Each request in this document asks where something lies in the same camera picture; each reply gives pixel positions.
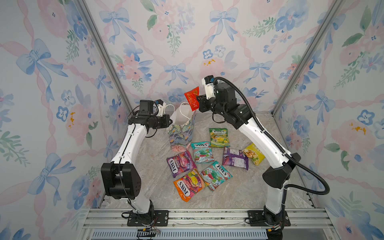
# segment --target black mounting plate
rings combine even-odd
[[[267,225],[265,223],[265,221],[261,221],[261,220],[265,219],[265,217],[263,216],[263,212],[264,212],[263,210],[249,210],[249,211],[247,211],[249,220],[250,221],[256,221],[255,223],[250,224],[251,227],[270,227],[269,225]],[[291,222],[290,222],[289,218],[284,219],[284,226],[285,227],[291,226]]]
[[[155,227],[166,227],[168,225],[168,210],[155,210],[154,219],[156,220]],[[148,221],[142,221],[140,219],[134,219],[129,215],[127,226],[129,227],[145,227],[148,226]]]

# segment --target vertical metal post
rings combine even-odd
[[[132,111],[132,106],[129,103],[127,94],[125,94],[124,88],[121,85],[121,82],[119,80],[119,77],[117,75],[117,72],[115,68],[113,67],[112,60],[110,59],[108,55],[108,51],[103,43],[103,40],[101,39],[101,35],[99,31],[97,30],[96,24],[94,23],[94,20],[92,18],[92,15],[89,11],[89,8],[85,2],[85,0],[74,0],[76,7],[78,8],[81,17],[84,20],[84,23],[89,31],[89,33],[92,36],[92,39],[95,43],[96,48],[99,50],[99,53],[101,55],[101,58],[105,62],[105,67],[108,70],[109,74],[111,75],[112,81],[116,86],[116,89],[121,97],[121,100],[124,104],[124,106],[127,108],[128,112]]]
[[[315,35],[313,36],[312,42],[309,44],[308,48],[305,50],[303,57],[301,58],[299,64],[297,65],[296,70],[292,73],[291,78],[289,79],[289,82],[287,83],[283,92],[281,93],[281,96],[277,100],[277,103],[275,104],[275,107],[272,110],[273,116],[275,116],[275,114],[284,104],[284,101],[286,100],[292,88],[296,84],[297,79],[300,77],[301,73],[305,69],[305,66],[311,60],[313,53],[318,48],[322,38],[326,35],[326,31],[328,31],[328,29],[331,27],[334,21],[334,18],[336,17],[336,13],[339,12],[344,2],[345,0],[334,0],[332,5],[328,9],[327,13],[325,14],[323,22],[320,24]]]

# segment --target purple candy bag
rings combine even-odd
[[[182,172],[187,172],[196,167],[194,161],[192,161],[191,154],[188,151],[180,153],[174,157],[167,158],[167,163],[172,171],[173,177],[176,177]]]
[[[248,170],[248,157],[241,150],[224,147],[223,165],[242,167]]]

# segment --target candy image on package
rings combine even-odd
[[[264,154],[252,143],[248,147],[246,147],[243,152],[245,155],[253,161],[253,163],[257,166],[262,160],[265,158]]]
[[[196,164],[193,162],[191,154],[188,151],[167,158],[167,163],[172,171],[173,177],[196,168]]]
[[[188,202],[196,193],[205,187],[197,169],[193,169],[186,176],[173,182],[181,199]]]
[[[205,184],[212,191],[232,177],[232,175],[216,161],[213,162],[211,166],[204,169],[200,174]]]
[[[196,163],[207,163],[214,161],[210,142],[193,142],[191,143],[191,146]]]
[[[248,170],[248,157],[241,150],[224,147],[223,165],[242,167]]]
[[[226,128],[210,128],[211,147],[229,147],[228,129]]]

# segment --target gray marble surface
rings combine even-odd
[[[264,127],[283,143],[283,138],[271,114],[257,114]],[[215,115],[216,121],[221,121],[221,116]],[[236,149],[244,149],[251,141],[240,131],[228,123],[218,124],[212,121],[212,115],[198,113],[195,121],[192,142],[210,141],[209,128],[223,127],[228,129],[230,145]],[[216,161],[222,163],[223,148],[212,148]],[[249,162],[249,170],[240,167],[225,166],[233,177],[214,192],[208,187],[201,190],[189,202],[184,202],[173,181],[186,175],[186,173],[172,177],[166,162],[167,157],[177,155],[170,149],[168,134],[165,129],[159,129],[153,138],[144,139],[136,160],[136,169],[142,180],[141,191],[153,201],[155,208],[263,208],[266,201],[267,185],[262,178],[262,173],[270,166],[264,159],[259,166]],[[211,163],[196,164],[202,171]],[[297,169],[291,173],[290,183],[303,186]],[[129,208],[124,200],[110,197],[103,203],[105,208]],[[298,189],[288,189],[286,208],[312,208],[306,192]]]

